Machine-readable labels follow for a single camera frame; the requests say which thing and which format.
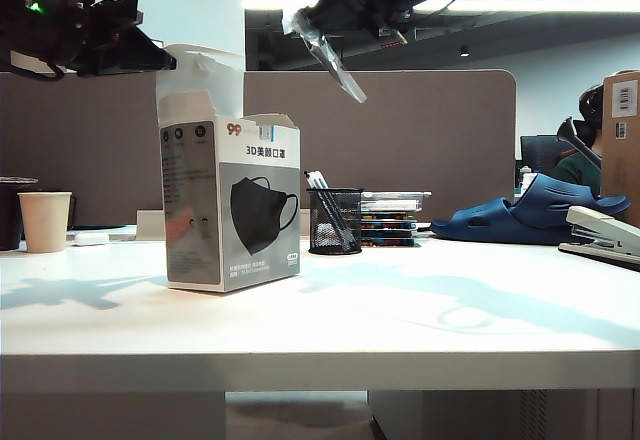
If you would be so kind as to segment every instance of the pen holder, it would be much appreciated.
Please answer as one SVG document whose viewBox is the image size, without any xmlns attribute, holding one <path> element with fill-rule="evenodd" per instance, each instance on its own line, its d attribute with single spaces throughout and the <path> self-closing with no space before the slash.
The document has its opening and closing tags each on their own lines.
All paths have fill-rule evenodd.
<svg viewBox="0 0 640 440">
<path fill-rule="evenodd" d="M 361 188 L 308 188 L 310 253 L 349 255 L 362 251 Z"/>
</svg>

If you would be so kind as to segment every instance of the sticker on box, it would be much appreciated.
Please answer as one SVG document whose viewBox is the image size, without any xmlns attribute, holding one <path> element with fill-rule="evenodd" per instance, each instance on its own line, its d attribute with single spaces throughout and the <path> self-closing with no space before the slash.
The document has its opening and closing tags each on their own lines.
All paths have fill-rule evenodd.
<svg viewBox="0 0 640 440">
<path fill-rule="evenodd" d="M 627 122 L 616 122 L 616 139 L 624 140 L 627 138 L 627 128 L 629 124 Z"/>
<path fill-rule="evenodd" d="M 629 80 L 613 84 L 611 96 L 613 118 L 638 115 L 638 81 Z"/>
<path fill-rule="evenodd" d="M 260 135 L 259 135 L 260 140 L 265 140 L 267 142 L 273 142 L 275 140 L 274 138 L 275 128 L 273 127 L 273 125 L 260 125 L 259 131 L 260 131 Z"/>
</svg>

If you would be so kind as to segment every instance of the white eraser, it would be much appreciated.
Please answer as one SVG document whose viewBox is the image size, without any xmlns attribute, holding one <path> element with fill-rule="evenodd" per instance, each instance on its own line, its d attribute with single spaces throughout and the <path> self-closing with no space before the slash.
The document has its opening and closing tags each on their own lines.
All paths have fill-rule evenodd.
<svg viewBox="0 0 640 440">
<path fill-rule="evenodd" d="M 73 240 L 78 247 L 104 245 L 105 243 L 109 243 L 109 234 L 100 232 L 76 233 Z"/>
</svg>

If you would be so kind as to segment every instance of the green shirt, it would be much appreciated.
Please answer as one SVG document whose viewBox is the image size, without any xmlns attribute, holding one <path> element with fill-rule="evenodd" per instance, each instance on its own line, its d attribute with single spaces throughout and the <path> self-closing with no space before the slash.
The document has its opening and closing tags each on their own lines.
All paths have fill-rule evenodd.
<svg viewBox="0 0 640 440">
<path fill-rule="evenodd" d="M 551 176 L 563 182 L 586 185 L 595 196 L 600 195 L 600 170 L 580 152 L 560 160 Z"/>
</svg>

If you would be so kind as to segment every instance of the navy blue sandal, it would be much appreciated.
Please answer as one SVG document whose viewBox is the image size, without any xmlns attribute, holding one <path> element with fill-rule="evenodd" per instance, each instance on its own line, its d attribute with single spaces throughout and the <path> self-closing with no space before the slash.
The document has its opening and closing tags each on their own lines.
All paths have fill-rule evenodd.
<svg viewBox="0 0 640 440">
<path fill-rule="evenodd" d="M 583 206 L 614 216 L 630 205 L 624 195 L 596 198 L 587 186 L 538 174 L 514 205 L 497 198 L 459 210 L 449 221 L 434 220 L 431 230 L 451 240 L 558 245 L 576 240 L 566 221 L 569 207 Z"/>
</svg>

